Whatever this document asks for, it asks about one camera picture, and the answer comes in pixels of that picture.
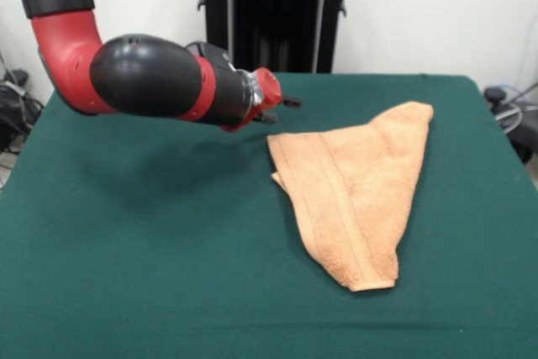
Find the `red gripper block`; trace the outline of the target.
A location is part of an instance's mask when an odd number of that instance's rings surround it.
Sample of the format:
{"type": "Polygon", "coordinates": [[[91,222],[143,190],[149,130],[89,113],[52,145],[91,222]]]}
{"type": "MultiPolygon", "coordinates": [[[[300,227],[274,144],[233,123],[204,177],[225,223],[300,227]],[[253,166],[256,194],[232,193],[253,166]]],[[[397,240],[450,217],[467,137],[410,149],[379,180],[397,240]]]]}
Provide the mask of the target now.
{"type": "Polygon", "coordinates": [[[275,124],[278,122],[278,116],[275,113],[270,113],[270,110],[277,105],[281,103],[287,108],[300,108],[303,105],[298,98],[283,96],[280,82],[265,67],[252,72],[244,70],[237,70],[237,72],[246,79],[247,93],[250,97],[249,108],[238,124],[222,126],[223,130],[235,132],[251,122],[275,124]]]}

